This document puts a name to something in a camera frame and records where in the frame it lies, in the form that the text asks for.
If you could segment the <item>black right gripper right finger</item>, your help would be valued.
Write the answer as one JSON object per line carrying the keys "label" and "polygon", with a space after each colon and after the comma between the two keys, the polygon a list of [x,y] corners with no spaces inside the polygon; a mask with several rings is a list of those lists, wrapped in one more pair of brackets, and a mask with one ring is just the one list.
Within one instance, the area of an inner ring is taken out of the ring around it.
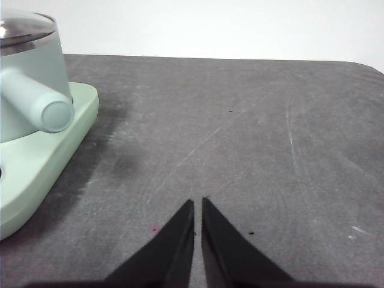
{"label": "black right gripper right finger", "polygon": [[208,287],[289,287],[295,283],[206,197],[202,199],[202,253]]}

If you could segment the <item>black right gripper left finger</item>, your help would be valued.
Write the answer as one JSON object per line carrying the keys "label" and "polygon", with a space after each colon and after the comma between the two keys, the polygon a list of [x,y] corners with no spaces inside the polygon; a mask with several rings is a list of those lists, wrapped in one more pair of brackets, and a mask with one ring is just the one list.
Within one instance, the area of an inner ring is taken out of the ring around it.
{"label": "black right gripper left finger", "polygon": [[194,251],[194,202],[187,200],[161,230],[109,274],[118,287],[188,287]]}

